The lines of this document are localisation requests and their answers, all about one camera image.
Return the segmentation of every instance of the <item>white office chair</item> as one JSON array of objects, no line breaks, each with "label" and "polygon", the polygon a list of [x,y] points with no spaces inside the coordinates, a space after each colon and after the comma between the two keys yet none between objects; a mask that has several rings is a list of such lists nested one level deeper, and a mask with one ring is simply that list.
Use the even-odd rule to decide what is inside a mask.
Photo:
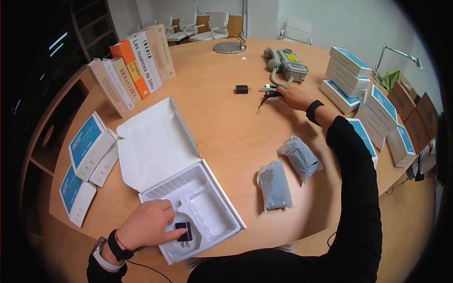
[{"label": "white office chair", "polygon": [[313,44],[310,37],[311,25],[299,19],[288,17],[286,28],[280,32],[280,40]]},{"label": "white office chair", "polygon": [[[174,29],[176,27],[177,26],[174,25],[170,26],[168,29]],[[182,31],[174,34],[168,34],[167,41],[176,41],[176,44],[180,44],[181,40],[183,40],[184,38],[198,34],[199,27],[204,27],[204,25],[197,25],[197,13],[185,13],[179,18],[179,28]]]},{"label": "white office chair", "polygon": [[205,41],[211,39],[221,39],[228,37],[228,19],[230,13],[225,12],[211,12],[209,15],[209,29],[211,31],[197,34],[189,38],[190,41]]}]

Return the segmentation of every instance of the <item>wooden table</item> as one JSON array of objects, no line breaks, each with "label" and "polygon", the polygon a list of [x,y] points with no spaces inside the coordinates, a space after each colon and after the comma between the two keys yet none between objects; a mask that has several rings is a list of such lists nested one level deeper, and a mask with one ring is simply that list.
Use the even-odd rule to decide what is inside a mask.
[{"label": "wooden table", "polygon": [[[247,51],[220,54],[212,50],[216,41],[188,43],[170,48],[176,77],[138,104],[121,119],[94,86],[64,140],[52,182],[49,212],[61,222],[92,238],[107,237],[139,205],[137,192],[124,184],[117,162],[102,188],[97,189],[82,228],[68,219],[59,195],[64,174],[70,165],[67,147],[86,119],[97,111],[106,125],[116,127],[162,99],[173,96],[176,105],[195,137],[200,155],[206,159],[225,193],[248,229],[199,256],[239,254],[294,242],[338,223],[341,203],[341,177],[333,151],[326,145],[320,127],[308,121],[305,113],[288,108],[279,100],[266,102],[256,115],[263,92],[259,87],[270,83],[270,71],[263,56],[266,47],[290,48],[308,66],[302,89],[312,98],[341,115],[340,110],[320,90],[329,61],[329,50],[312,45],[278,40],[247,38]],[[247,95],[236,95],[236,85],[252,88]],[[276,149],[291,135],[300,137],[321,159],[324,170],[316,172],[302,185],[286,157]],[[387,190],[404,172],[396,168],[388,145],[378,152],[377,183],[379,194]],[[263,198],[256,184],[261,166],[282,160],[292,194],[294,208],[263,211]]]}]

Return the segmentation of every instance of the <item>gray item in plastic bag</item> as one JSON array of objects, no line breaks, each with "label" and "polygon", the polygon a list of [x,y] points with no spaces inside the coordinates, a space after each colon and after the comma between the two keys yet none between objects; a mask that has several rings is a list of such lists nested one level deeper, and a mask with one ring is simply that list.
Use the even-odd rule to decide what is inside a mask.
[{"label": "gray item in plastic bag", "polygon": [[310,148],[300,138],[293,135],[278,148],[277,153],[288,157],[304,184],[313,173],[324,168]]},{"label": "gray item in plastic bag", "polygon": [[274,160],[261,167],[256,182],[263,193],[265,212],[270,209],[294,207],[281,161]]}]

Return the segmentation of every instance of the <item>telephone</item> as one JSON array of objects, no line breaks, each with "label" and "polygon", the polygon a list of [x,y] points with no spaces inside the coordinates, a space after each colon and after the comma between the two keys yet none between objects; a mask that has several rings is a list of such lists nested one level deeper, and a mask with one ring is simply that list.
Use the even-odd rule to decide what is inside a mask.
[{"label": "telephone", "polygon": [[[279,49],[277,51],[272,48],[264,50],[264,56],[271,58],[267,63],[267,67],[272,70],[270,80],[276,86],[289,86],[293,81],[303,82],[308,74],[308,68],[305,66],[291,49]],[[286,83],[276,81],[275,74],[282,71],[286,79]]]}]

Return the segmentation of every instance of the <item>wristwatch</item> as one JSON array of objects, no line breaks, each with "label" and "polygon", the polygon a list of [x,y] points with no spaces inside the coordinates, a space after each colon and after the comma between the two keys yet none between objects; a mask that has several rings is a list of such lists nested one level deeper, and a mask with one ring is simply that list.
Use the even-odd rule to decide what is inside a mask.
[{"label": "wristwatch", "polygon": [[106,242],[107,242],[107,239],[101,236],[99,238],[99,240],[97,241],[97,245],[94,248],[94,250],[91,252],[91,254],[96,259],[97,263],[99,263],[101,266],[105,267],[106,269],[119,270],[121,267],[123,267],[123,265],[126,263],[126,261],[124,261],[122,265],[113,265],[113,264],[107,262],[101,256],[102,248],[104,247]]}]

